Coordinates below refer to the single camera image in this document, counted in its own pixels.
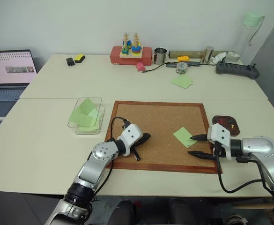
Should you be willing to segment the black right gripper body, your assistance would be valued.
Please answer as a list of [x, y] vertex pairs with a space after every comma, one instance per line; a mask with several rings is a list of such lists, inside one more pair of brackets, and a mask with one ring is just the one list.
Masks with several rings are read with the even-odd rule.
[[226, 152], [223, 148], [222, 144], [218, 141], [209, 141], [211, 143], [211, 146], [213, 147], [213, 153], [208, 157], [210, 160], [216, 160], [216, 158], [225, 158]]

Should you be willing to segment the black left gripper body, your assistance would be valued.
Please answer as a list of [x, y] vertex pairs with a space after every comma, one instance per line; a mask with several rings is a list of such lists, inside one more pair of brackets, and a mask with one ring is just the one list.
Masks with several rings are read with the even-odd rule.
[[143, 144], [144, 142], [146, 141], [146, 138], [145, 137], [142, 137], [141, 139], [139, 139], [137, 142], [135, 142], [133, 145], [132, 145], [132, 151], [134, 152], [135, 151], [135, 147], [140, 145], [140, 144]]

